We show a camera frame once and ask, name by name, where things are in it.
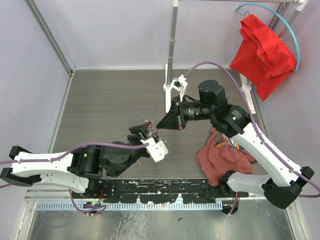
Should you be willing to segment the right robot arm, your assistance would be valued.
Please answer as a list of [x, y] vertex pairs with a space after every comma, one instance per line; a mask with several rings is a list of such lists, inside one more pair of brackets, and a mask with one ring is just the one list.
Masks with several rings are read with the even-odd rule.
[[185, 95], [187, 85], [184, 77], [172, 80], [170, 86], [179, 96], [172, 98], [168, 113], [156, 127], [182, 131], [189, 121], [210, 120], [218, 132], [247, 150], [267, 172], [253, 175], [228, 170], [219, 180], [220, 193], [225, 197], [235, 192], [262, 195], [274, 206], [286, 209], [314, 171], [294, 163], [276, 148], [242, 107], [228, 103], [225, 89], [217, 81], [202, 81], [198, 100]]

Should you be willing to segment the metal keyring with keys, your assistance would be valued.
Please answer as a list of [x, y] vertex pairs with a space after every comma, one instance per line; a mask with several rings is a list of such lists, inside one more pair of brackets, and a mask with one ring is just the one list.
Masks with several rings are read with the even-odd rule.
[[149, 130], [149, 138], [159, 138], [159, 130], [157, 129], [156, 126], [154, 126], [153, 128], [151, 128]]

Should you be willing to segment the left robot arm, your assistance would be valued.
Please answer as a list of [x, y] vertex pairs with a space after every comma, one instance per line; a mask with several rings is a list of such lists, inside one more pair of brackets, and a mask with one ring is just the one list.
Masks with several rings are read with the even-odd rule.
[[55, 186], [95, 198], [103, 174], [116, 178], [140, 158], [163, 160], [167, 150], [149, 128], [150, 122], [129, 128], [127, 142], [89, 142], [58, 153], [32, 153], [11, 148], [10, 160], [2, 161], [0, 178], [9, 186]]

